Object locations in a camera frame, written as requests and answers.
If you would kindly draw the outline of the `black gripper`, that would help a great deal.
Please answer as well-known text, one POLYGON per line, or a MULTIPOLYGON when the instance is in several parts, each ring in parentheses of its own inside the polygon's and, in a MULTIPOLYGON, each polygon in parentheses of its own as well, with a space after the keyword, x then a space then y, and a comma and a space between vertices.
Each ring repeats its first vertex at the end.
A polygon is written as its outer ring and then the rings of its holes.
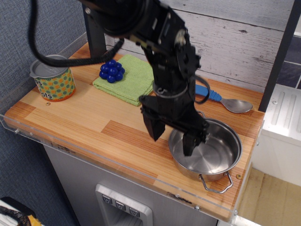
POLYGON ((188 92, 175 98, 140 96, 141 113, 149 135, 157 141, 168 125, 184 133, 184 156, 191 156, 201 142, 209 139, 209 123, 196 111, 188 92))

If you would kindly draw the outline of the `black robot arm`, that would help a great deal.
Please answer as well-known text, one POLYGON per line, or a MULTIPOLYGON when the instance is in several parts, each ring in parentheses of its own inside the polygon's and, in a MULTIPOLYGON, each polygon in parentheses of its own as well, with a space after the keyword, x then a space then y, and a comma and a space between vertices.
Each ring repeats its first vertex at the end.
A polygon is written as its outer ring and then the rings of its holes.
POLYGON ((209 124, 194 106, 200 57, 185 22, 158 0, 85 0, 83 5, 105 34, 143 49, 154 77, 154 95, 139 97, 148 133, 157 140, 166 125, 181 131, 183 153, 191 156, 207 141, 209 124))

